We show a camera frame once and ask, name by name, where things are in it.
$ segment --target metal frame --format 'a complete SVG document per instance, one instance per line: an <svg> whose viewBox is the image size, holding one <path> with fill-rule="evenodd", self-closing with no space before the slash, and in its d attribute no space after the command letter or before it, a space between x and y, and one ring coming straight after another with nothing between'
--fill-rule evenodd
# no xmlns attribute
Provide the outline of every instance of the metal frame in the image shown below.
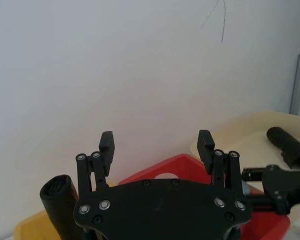
<svg viewBox="0 0 300 240"><path fill-rule="evenodd" d="M293 86L293 93L290 106L290 114L299 115L300 110L300 55L298 57L295 81Z"/></svg>

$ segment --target black foam handle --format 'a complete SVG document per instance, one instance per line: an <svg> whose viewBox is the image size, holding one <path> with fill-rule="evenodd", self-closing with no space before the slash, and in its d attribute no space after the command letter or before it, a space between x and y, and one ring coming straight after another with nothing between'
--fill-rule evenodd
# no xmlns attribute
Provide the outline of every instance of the black foam handle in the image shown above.
<svg viewBox="0 0 300 240"><path fill-rule="evenodd" d="M78 194L70 176L52 178L42 187L40 198L61 240L79 240L83 229L73 217Z"/></svg>
<svg viewBox="0 0 300 240"><path fill-rule="evenodd" d="M196 148L206 172L211 175L214 169L215 142L210 131L199 131Z"/></svg>
<svg viewBox="0 0 300 240"><path fill-rule="evenodd" d="M278 126L271 127L266 136L273 145L282 150L283 160L290 168L293 165L300 167L300 142L297 139Z"/></svg>
<svg viewBox="0 0 300 240"><path fill-rule="evenodd" d="M115 153L115 141L112 131L105 131L102 133L99 143L99 151L102 155L104 175L105 177L108 177Z"/></svg>

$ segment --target metal screw head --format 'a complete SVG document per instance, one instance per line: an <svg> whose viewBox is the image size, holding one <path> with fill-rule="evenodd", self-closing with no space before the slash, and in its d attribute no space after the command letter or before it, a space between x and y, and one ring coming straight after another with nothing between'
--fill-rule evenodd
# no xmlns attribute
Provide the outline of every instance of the metal screw head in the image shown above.
<svg viewBox="0 0 300 240"><path fill-rule="evenodd" d="M217 205L219 208L224 208L226 206L225 202L222 201L220 198L216 198L214 200L215 205Z"/></svg>
<svg viewBox="0 0 300 240"><path fill-rule="evenodd" d="M273 171L273 170L275 170L276 168L277 168L276 165L270 165L270 171Z"/></svg>
<svg viewBox="0 0 300 240"><path fill-rule="evenodd" d="M82 205L80 208L79 208L79 213L80 214L86 214L88 213L90 210L90 206L88 204L85 204L85 205Z"/></svg>
<svg viewBox="0 0 300 240"><path fill-rule="evenodd" d="M108 200L102 200L99 203L99 209L100 210L107 210L110 207L110 202Z"/></svg>
<svg viewBox="0 0 300 240"><path fill-rule="evenodd" d="M222 153L222 151L215 151L215 154L218 156L222 156L223 153Z"/></svg>
<svg viewBox="0 0 300 240"><path fill-rule="evenodd" d="M98 158L98 157L100 157L100 153L98 153L98 152L95 152L95 153L92 155L92 157L94 157L94 158Z"/></svg>
<svg viewBox="0 0 300 240"><path fill-rule="evenodd" d="M234 157L234 158L237 158L237 157L238 157L238 154L236 154L235 152L232 152L232 153L230 153L230 156L231 156L231 157Z"/></svg>
<svg viewBox="0 0 300 240"><path fill-rule="evenodd" d="M149 180L142 181L143 186L150 186L151 182Z"/></svg>
<svg viewBox="0 0 300 240"><path fill-rule="evenodd" d="M227 211L224 214L225 219L227 219L229 222L233 222L235 220L235 215L232 212Z"/></svg>
<svg viewBox="0 0 300 240"><path fill-rule="evenodd" d="M236 201L234 204L235 204L237 209L240 209L241 211L246 210L246 206L242 202Z"/></svg>
<svg viewBox="0 0 300 240"><path fill-rule="evenodd" d="M83 160L83 159L85 159L85 155L79 155L79 156L77 157L77 159L78 159L78 160Z"/></svg>
<svg viewBox="0 0 300 240"><path fill-rule="evenodd" d="M102 216L96 215L96 216L93 218L92 222L93 222L94 224L100 224L100 223L102 222Z"/></svg>
<svg viewBox="0 0 300 240"><path fill-rule="evenodd" d="M179 185L179 180L178 179L173 179L171 181L172 185L178 186Z"/></svg>

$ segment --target beige plastic bin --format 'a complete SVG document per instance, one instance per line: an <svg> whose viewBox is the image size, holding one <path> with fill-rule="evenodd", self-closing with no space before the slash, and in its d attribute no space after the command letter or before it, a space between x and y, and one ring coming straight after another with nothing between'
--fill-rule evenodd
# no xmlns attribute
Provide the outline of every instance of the beige plastic bin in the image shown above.
<svg viewBox="0 0 300 240"><path fill-rule="evenodd" d="M240 153L240 167L257 168L270 164L290 170L283 161L281 150L270 143L266 132L271 127L281 127L300 141L300 116L267 111L242 117L212 132L215 148L225 152ZM199 157L197 141L191 145L191 152ZM261 183L251 183L262 190ZM300 205L292 208L289 216L291 224L300 226Z"/></svg>

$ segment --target black rubber tube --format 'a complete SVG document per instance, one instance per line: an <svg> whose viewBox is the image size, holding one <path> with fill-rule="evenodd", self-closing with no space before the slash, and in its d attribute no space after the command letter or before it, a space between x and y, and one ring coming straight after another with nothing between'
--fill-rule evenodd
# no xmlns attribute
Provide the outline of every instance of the black rubber tube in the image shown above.
<svg viewBox="0 0 300 240"><path fill-rule="evenodd" d="M83 229L73 217L78 194L70 176L52 178L42 187L40 198L61 240L79 240Z"/></svg>
<svg viewBox="0 0 300 240"><path fill-rule="evenodd" d="M300 142L297 139L278 126L271 127L266 136L273 145L282 150L283 160L290 168L293 165L300 167Z"/></svg>

